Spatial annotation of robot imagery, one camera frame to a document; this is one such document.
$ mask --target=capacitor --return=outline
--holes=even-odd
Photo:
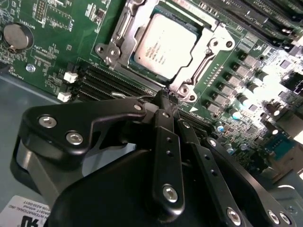
[[[267,104],[266,109],[273,116],[278,116],[280,114],[280,111],[277,108],[275,108],[274,105],[272,105],[272,104]]]
[[[240,145],[240,150],[247,150],[247,144],[246,143],[243,143]]]
[[[248,89],[255,95],[258,95],[261,91],[261,88],[256,84],[249,85]]]
[[[260,73],[260,75],[258,76],[258,78],[263,82],[263,83],[267,83],[270,81],[270,75],[268,75],[265,72]]]
[[[250,100],[246,96],[241,96],[238,99],[243,106],[251,106]]]
[[[232,116],[233,119],[238,120],[241,118],[241,113],[236,109],[232,108],[229,110],[229,114]]]
[[[263,124],[265,125],[265,127],[268,129],[268,131],[270,131],[271,134],[273,135],[277,135],[279,130],[270,122],[263,122]]]
[[[222,122],[216,122],[215,123],[216,129],[218,132],[223,132],[224,131],[224,127],[222,125]]]
[[[3,29],[3,37],[9,49],[13,52],[31,48],[34,44],[34,35],[24,24],[10,23]]]
[[[229,153],[230,155],[234,153],[234,149],[232,148],[232,145],[230,143],[225,144],[224,148],[226,149],[227,153]]]

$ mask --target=label sticker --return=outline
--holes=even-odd
[[[0,213],[0,227],[43,227],[50,213],[47,205],[15,195]]]

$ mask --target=white connector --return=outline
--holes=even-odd
[[[74,83],[78,78],[78,74],[77,73],[71,73],[71,72],[66,72],[64,74],[63,79],[70,82],[71,84]]]
[[[62,102],[66,103],[71,99],[71,93],[70,92],[59,92],[57,98],[61,100]]]

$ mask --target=electrolytic capacitor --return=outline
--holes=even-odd
[[[280,111],[277,108],[275,108],[274,105],[272,105],[272,104],[267,104],[266,109],[273,116],[278,116],[280,114]]]
[[[223,132],[224,131],[224,127],[222,125],[222,122],[216,122],[215,126],[216,126],[217,132]]]
[[[241,118],[241,113],[236,109],[232,108],[229,110],[229,114],[232,116],[233,119],[238,120]]]
[[[239,97],[238,100],[243,106],[246,106],[246,107],[251,106],[251,102],[246,96],[241,96],[241,97]]]
[[[263,124],[265,125],[265,127],[268,129],[268,131],[270,131],[271,134],[273,135],[277,135],[279,130],[270,122],[263,122]]]
[[[230,155],[234,153],[234,149],[232,148],[232,145],[230,143],[225,144],[224,148],[226,149],[227,153],[229,153]]]
[[[246,143],[243,143],[240,145],[240,150],[247,150],[247,144]]]
[[[260,73],[260,75],[258,76],[258,78],[263,82],[263,83],[267,83],[270,81],[270,75],[268,75],[265,72]]]
[[[261,92],[261,88],[256,84],[249,85],[248,89],[255,95],[258,95]]]

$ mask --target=motherboard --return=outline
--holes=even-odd
[[[302,121],[303,0],[0,0],[0,13],[1,70],[62,102],[168,89],[248,169],[303,142],[284,123]]]

